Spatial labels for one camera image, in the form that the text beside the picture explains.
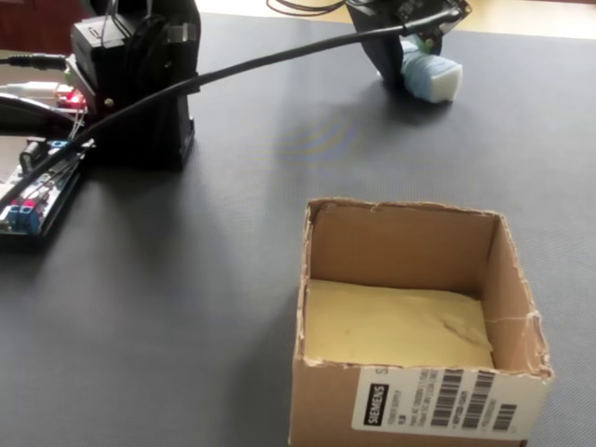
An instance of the white label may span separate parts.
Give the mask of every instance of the white label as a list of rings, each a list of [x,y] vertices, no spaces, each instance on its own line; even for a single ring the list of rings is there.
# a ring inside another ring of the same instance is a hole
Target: white label
[[[433,368],[360,371],[356,430],[527,440],[550,381],[528,375]]]

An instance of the circuit board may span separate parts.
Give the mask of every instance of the circuit board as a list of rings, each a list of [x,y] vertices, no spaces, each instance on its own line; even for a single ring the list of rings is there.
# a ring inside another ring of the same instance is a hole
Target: circuit board
[[[60,151],[64,141],[49,142],[49,155]],[[44,232],[53,211],[61,202],[65,190],[77,172],[79,156],[66,159],[32,183],[12,205],[0,212],[0,235],[37,236]],[[23,177],[18,165],[5,184],[0,184],[0,195]]]

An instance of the dark gray mat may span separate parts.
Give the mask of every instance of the dark gray mat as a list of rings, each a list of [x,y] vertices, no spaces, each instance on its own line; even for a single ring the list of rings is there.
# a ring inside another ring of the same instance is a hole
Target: dark gray mat
[[[208,16],[200,67],[350,30]],[[455,33],[442,108],[356,46],[207,86],[182,177],[98,174],[49,253],[0,256],[0,443],[285,445],[305,202],[355,196],[508,216],[558,375],[532,445],[592,445],[595,52]]]

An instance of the barcode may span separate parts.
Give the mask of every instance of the barcode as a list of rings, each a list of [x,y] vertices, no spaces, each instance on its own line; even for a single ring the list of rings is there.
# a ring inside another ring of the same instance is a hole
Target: barcode
[[[496,420],[494,421],[493,431],[508,431],[517,409],[517,405],[507,403],[501,405]]]
[[[464,372],[461,370],[445,370],[443,381],[440,384],[439,397],[435,411],[430,421],[431,427],[447,427],[454,412],[457,393],[462,383]]]
[[[478,424],[481,421],[482,412],[484,412],[484,406],[488,400],[488,395],[491,392],[493,386],[494,374],[492,372],[478,372],[478,378],[476,379],[476,385],[474,385],[474,391],[472,397],[469,400],[467,407],[466,417],[462,428],[466,430],[475,430],[478,428]]]

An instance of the cardboard box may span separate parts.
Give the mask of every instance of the cardboard box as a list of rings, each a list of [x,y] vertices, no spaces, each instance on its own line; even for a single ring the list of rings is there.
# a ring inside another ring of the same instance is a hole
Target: cardboard box
[[[455,370],[449,424],[433,427],[453,369],[305,356],[311,279],[480,299],[495,369]],[[522,446],[553,377],[540,316],[502,215],[349,199],[308,204],[292,369],[291,447]],[[470,415],[476,421],[464,429]]]

